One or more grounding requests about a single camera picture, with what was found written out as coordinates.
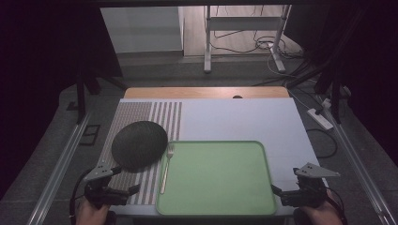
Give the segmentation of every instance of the black cable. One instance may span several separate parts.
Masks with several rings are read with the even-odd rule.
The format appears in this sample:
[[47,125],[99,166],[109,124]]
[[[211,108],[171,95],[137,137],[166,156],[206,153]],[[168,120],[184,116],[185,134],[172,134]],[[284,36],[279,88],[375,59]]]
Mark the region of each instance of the black cable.
[[214,36],[215,38],[223,38],[223,37],[226,37],[226,36],[234,35],[234,34],[236,34],[236,33],[242,32],[242,31],[246,31],[246,30],[238,30],[238,31],[234,31],[234,32],[232,32],[232,33],[228,33],[228,34],[225,34],[225,35],[221,35],[221,36],[216,36],[216,31],[213,31],[213,36]]
[[281,81],[281,80],[283,80],[284,78],[277,78],[277,79],[274,79],[274,80],[271,80],[271,81],[267,81],[267,82],[261,82],[261,83],[257,83],[257,84],[253,84],[252,86],[261,86],[261,85],[263,85],[263,84],[267,84],[267,83],[274,83],[274,82],[278,82],[278,81]]
[[340,197],[339,193],[337,193],[337,191],[335,191],[334,189],[332,189],[330,187],[326,187],[326,189],[329,189],[331,192],[333,192],[339,198],[340,207],[342,207],[342,210],[344,211],[343,199],[342,199],[342,197]]
[[259,37],[258,39],[255,39],[255,35],[256,34],[257,34],[257,31],[254,32],[254,36],[253,36],[254,46],[257,47],[257,48],[263,49],[263,50],[269,50],[270,49],[269,46],[267,46],[266,48],[262,48],[261,45],[264,44],[264,43],[273,43],[273,41],[272,40],[261,40],[260,41],[260,39],[261,38],[274,38],[274,37],[262,36],[262,37]]
[[[261,7],[260,17],[263,15],[264,5]],[[257,31],[254,31],[253,40],[255,41],[255,36],[257,35]]]
[[316,104],[318,104],[320,107],[322,107],[323,108],[323,106],[322,106],[322,104],[321,103],[319,103],[317,100],[316,100],[316,98],[315,97],[313,97],[310,93],[308,93],[308,92],[306,92],[306,91],[304,91],[304,90],[302,90],[301,88],[299,88],[299,87],[296,87],[299,91],[301,91],[302,93],[304,93],[305,95],[307,95],[307,96],[309,96],[314,102],[316,102]]
[[304,58],[303,54],[297,54],[294,52],[288,53],[285,50],[281,50],[281,48],[278,48],[279,55],[285,59],[297,59],[297,58]]
[[77,180],[77,182],[76,182],[76,184],[75,184],[75,187],[74,187],[74,189],[73,189],[72,196],[70,197],[70,200],[69,200],[69,218],[70,218],[70,223],[71,223],[72,225],[75,225],[75,224],[76,224],[75,201],[76,201],[76,199],[77,199],[77,198],[76,198],[77,188],[79,187],[79,185],[80,185],[80,183],[82,182],[83,178],[84,178],[87,174],[89,174],[93,169],[94,169],[94,168],[89,169],[89,170],[86,170],[85,172],[83,172],[83,173],[80,175],[79,179]]
[[347,218],[345,216],[344,210],[329,196],[326,198],[326,201],[328,203],[330,203],[331,206],[333,206],[337,210],[337,213],[339,214],[339,218],[343,222],[343,225],[347,225],[348,222],[347,222]]
[[307,131],[307,133],[310,132],[310,131],[318,131],[318,132],[324,133],[324,134],[326,134],[328,137],[330,137],[331,140],[332,140],[333,143],[334,143],[334,149],[333,149],[333,151],[332,151],[329,155],[327,155],[327,156],[322,156],[322,157],[316,157],[316,158],[331,158],[331,157],[333,157],[334,155],[336,155],[337,149],[338,149],[338,144],[337,144],[336,140],[334,140],[334,138],[333,138],[330,134],[328,134],[327,132],[325,132],[325,131],[322,130],[322,129],[317,129],[317,128],[306,129],[305,131]]
[[211,47],[213,47],[214,49],[226,50],[226,51],[230,51],[230,52],[233,52],[233,53],[251,53],[251,52],[254,52],[255,50],[257,50],[257,49],[259,48],[259,47],[256,47],[256,48],[254,48],[254,49],[252,49],[252,50],[248,50],[248,51],[246,51],[246,52],[240,52],[240,51],[235,51],[235,50],[232,50],[232,49],[225,49],[225,48],[215,47],[211,42],[210,42],[210,45],[211,45]]
[[254,16],[254,15],[255,15],[255,6],[254,6],[254,11],[253,11],[252,15],[250,15],[250,16]]
[[78,200],[78,199],[82,198],[83,196],[84,196],[84,194],[83,195],[79,195],[78,197],[75,198],[75,200]]
[[289,77],[286,77],[286,81],[283,82],[283,86],[286,85],[288,80],[292,80],[292,79],[297,79],[295,77],[297,77],[300,73],[304,72],[305,70],[307,70],[311,65],[311,60],[310,59],[304,59],[304,61],[302,61],[302,63],[293,71],[291,72],[289,75]]
[[[258,39],[256,39],[255,38],[255,35],[256,35],[256,33],[257,33],[257,31],[255,31],[255,34],[254,34],[254,36],[253,36],[253,40],[257,43],[257,42],[260,42],[260,43],[262,43],[262,42],[264,42],[264,43],[266,43],[266,42],[268,42],[268,43],[273,43],[273,41],[272,40],[260,40],[260,39],[262,39],[262,38],[275,38],[274,36],[262,36],[262,37],[259,37]],[[284,40],[283,39],[280,39],[280,41],[283,43],[283,48],[285,49],[286,48],[286,42],[284,42]]]

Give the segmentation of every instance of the electrical cable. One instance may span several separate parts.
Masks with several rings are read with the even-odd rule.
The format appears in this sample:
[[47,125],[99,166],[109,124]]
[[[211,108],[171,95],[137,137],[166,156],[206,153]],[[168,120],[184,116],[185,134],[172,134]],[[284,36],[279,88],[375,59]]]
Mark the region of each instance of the electrical cable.
[[78,199],[82,198],[83,196],[84,196],[84,194],[83,195],[79,195],[78,197],[75,198],[75,200],[78,200]]
[[281,50],[281,48],[278,48],[278,53],[281,57],[285,59],[297,59],[297,58],[304,58],[303,52],[298,51],[298,52],[287,52],[286,50]]
[[236,50],[232,50],[232,49],[226,49],[226,48],[220,48],[220,47],[215,47],[211,42],[210,42],[211,47],[213,47],[214,49],[218,49],[218,50],[226,50],[226,51],[230,51],[233,53],[251,53],[254,52],[255,50],[259,49],[259,47],[256,47],[252,50],[248,50],[248,51],[244,51],[244,52],[240,52],[240,51],[236,51]]
[[279,72],[277,72],[277,71],[272,70],[272,68],[271,68],[270,65],[269,65],[269,59],[270,59],[271,56],[272,56],[272,55],[270,55],[270,56],[268,57],[268,60],[267,60],[267,66],[268,66],[269,71],[271,71],[271,72],[274,73],[274,74],[277,74],[277,75],[280,75],[280,76],[284,76],[284,77],[287,77],[287,78],[297,78],[297,77],[295,77],[295,76],[293,76],[293,75],[291,75],[291,74],[279,73]]
[[333,193],[339,198],[340,207],[341,207],[342,210],[344,211],[343,199],[342,199],[342,197],[339,195],[339,193],[337,193],[337,191],[335,191],[334,189],[332,189],[332,188],[330,188],[330,187],[326,187],[326,189],[329,189],[331,192],[333,192]]
[[74,187],[74,189],[73,189],[72,196],[70,197],[70,200],[69,200],[69,218],[70,218],[70,223],[71,223],[72,225],[75,225],[75,224],[76,224],[75,203],[76,203],[76,200],[78,199],[78,198],[76,198],[77,188],[79,187],[79,185],[80,185],[80,183],[82,182],[83,178],[84,178],[86,175],[88,175],[93,169],[94,169],[94,168],[89,169],[89,170],[86,170],[85,172],[83,172],[83,173],[80,175],[79,179],[77,180],[77,182],[76,182],[76,184],[75,184],[75,187]]
[[[261,7],[261,12],[260,12],[260,17],[263,15],[263,9],[264,9],[264,5]],[[253,36],[253,40],[255,41],[255,36],[257,35],[257,31],[254,31],[254,36]]]
[[312,98],[313,99],[313,101],[314,102],[316,102],[316,104],[318,104],[320,107],[322,107],[323,108],[323,106],[322,106],[322,104],[321,103],[319,103],[317,100],[316,100],[316,98],[315,97],[313,97],[310,93],[308,93],[308,92],[306,92],[306,91],[304,91],[304,90],[302,90],[301,88],[299,88],[299,87],[296,87],[299,91],[301,91],[302,93],[304,93],[305,95],[307,95],[307,96],[309,96],[310,98]]
[[254,16],[254,15],[255,15],[255,6],[254,6],[254,11],[253,11],[252,15],[250,15],[250,16]]
[[267,83],[274,83],[274,82],[278,82],[278,81],[281,81],[281,80],[283,80],[284,78],[276,78],[276,79],[274,79],[274,80],[271,80],[271,81],[267,81],[267,82],[261,82],[261,83],[257,83],[257,84],[253,84],[252,86],[261,86],[261,85],[263,85],[263,84],[267,84]]
[[329,204],[331,204],[331,206],[333,206],[336,210],[337,213],[339,214],[339,218],[340,220],[343,222],[343,225],[347,225],[347,218],[345,216],[344,210],[339,206],[339,204],[337,204],[333,199],[331,199],[329,196],[326,198],[326,202],[328,202]]
[[287,87],[285,86],[284,88],[286,88],[287,92],[292,95],[293,98],[295,98],[301,105],[303,105],[305,108],[307,108],[308,110],[310,110],[311,108],[308,107],[306,104],[302,103],[302,101],[299,100],[298,97],[295,96],[295,94],[293,94],[293,92],[291,92],[289,89],[287,89]]
[[[297,76],[300,73],[303,73],[305,70],[307,70],[311,65],[311,60],[310,59],[305,59],[298,68],[296,68],[290,75],[294,76],[297,78]],[[287,86],[288,81],[285,81],[283,83],[283,86]]]
[[[267,47],[261,47],[262,46],[262,44],[264,44],[264,43],[271,43],[271,44],[273,44],[273,40],[260,40],[260,39],[262,39],[262,38],[275,38],[275,37],[272,37],[272,36],[262,36],[262,37],[259,37],[258,39],[255,39],[255,34],[254,34],[254,37],[253,37],[253,40],[254,40],[254,45],[255,45],[255,47],[258,47],[258,48],[260,48],[260,49],[262,49],[262,50],[269,50],[270,49],[270,47],[267,45]],[[284,40],[282,40],[281,39],[281,42],[283,43],[283,47],[285,48],[285,46],[286,46],[286,44],[285,44],[285,42],[284,42]]]
[[228,33],[228,34],[225,34],[225,35],[221,35],[221,36],[216,36],[216,31],[213,31],[213,36],[214,36],[215,38],[224,38],[224,37],[227,37],[227,36],[230,36],[230,35],[234,35],[234,34],[236,34],[236,33],[240,33],[240,32],[242,32],[242,31],[246,31],[246,30],[238,30],[238,31],[234,31],[234,32],[232,32],[232,33]]
[[326,131],[324,131],[324,130],[322,130],[322,129],[318,129],[318,128],[306,129],[305,131],[306,131],[307,133],[308,133],[308,132],[311,132],[311,131],[318,131],[318,132],[324,133],[324,134],[326,134],[328,137],[330,137],[331,140],[332,140],[333,143],[334,143],[334,149],[333,149],[333,151],[332,151],[329,155],[322,156],[322,157],[316,157],[316,158],[331,158],[331,157],[334,157],[334,155],[336,155],[337,149],[338,149],[338,144],[337,144],[336,140],[335,140],[329,133],[327,133]]

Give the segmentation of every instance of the table leg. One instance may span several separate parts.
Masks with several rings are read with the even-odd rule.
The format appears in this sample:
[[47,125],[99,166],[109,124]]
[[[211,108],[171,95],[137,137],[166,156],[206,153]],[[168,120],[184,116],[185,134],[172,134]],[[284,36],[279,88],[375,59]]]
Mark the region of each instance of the table leg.
[[211,20],[211,18],[210,18],[210,6],[207,6],[205,73],[210,73],[211,72],[210,20]]
[[284,5],[284,10],[281,16],[281,22],[279,23],[279,28],[276,32],[274,42],[273,44],[268,44],[269,50],[271,51],[272,58],[274,59],[276,67],[278,71],[281,73],[285,73],[286,69],[284,68],[281,57],[278,54],[278,47],[279,47],[279,42],[281,41],[284,25],[286,24],[287,13],[289,13],[289,9],[290,5]]

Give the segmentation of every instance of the metal stand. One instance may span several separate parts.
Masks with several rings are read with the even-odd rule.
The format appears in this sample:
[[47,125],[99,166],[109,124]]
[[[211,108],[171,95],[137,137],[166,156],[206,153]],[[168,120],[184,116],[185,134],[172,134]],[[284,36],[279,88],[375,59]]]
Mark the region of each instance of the metal stand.
[[210,6],[207,6],[206,16],[206,49],[205,49],[205,73],[211,72],[211,49],[210,49]]
[[278,54],[278,48],[279,48],[279,42],[281,41],[281,36],[283,33],[284,25],[286,24],[286,19],[287,19],[287,13],[289,13],[290,5],[285,5],[284,10],[281,16],[281,21],[279,23],[279,28],[278,31],[275,35],[275,39],[273,44],[268,44],[269,50],[271,51],[272,58],[275,62],[275,65],[278,69],[279,72],[285,73],[286,69],[283,66],[281,57]]
[[234,31],[234,30],[268,30],[277,31],[273,45],[270,46],[272,57],[277,65],[278,71],[285,73],[281,58],[278,54],[278,46],[286,24],[287,13],[290,6],[284,6],[281,17],[210,17],[210,6],[207,6],[206,17],[206,49],[205,49],[205,73],[211,72],[211,31]]

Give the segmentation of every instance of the metal rail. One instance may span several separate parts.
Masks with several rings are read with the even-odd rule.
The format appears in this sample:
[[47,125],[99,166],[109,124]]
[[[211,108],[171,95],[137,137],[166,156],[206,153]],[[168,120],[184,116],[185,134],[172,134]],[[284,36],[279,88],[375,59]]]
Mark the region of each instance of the metal rail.
[[53,173],[51,174],[46,187],[41,192],[40,198],[38,199],[35,209],[27,221],[27,224],[42,224],[46,218],[56,191],[58,190],[62,179],[64,178],[65,172],[67,171],[68,165],[73,157],[77,145],[79,144],[79,140],[84,133],[85,126],[88,123],[91,113],[92,107],[87,110],[82,122],[76,125],[71,132],[67,145],[64,147],[61,156],[56,162]]
[[329,110],[324,110],[324,112],[326,114],[326,117],[333,124],[334,132],[340,139],[340,143],[344,148],[344,152],[348,158],[348,161],[351,163],[355,174],[359,178],[360,183],[362,184],[363,189],[368,195],[369,201],[373,205],[381,222],[385,225],[396,225],[396,219],[390,212],[390,208],[386,200],[384,199],[380,189],[375,184],[375,181],[372,179],[371,175],[367,172],[366,167],[360,160],[360,156],[358,156],[354,145],[345,134],[343,126],[336,123]]

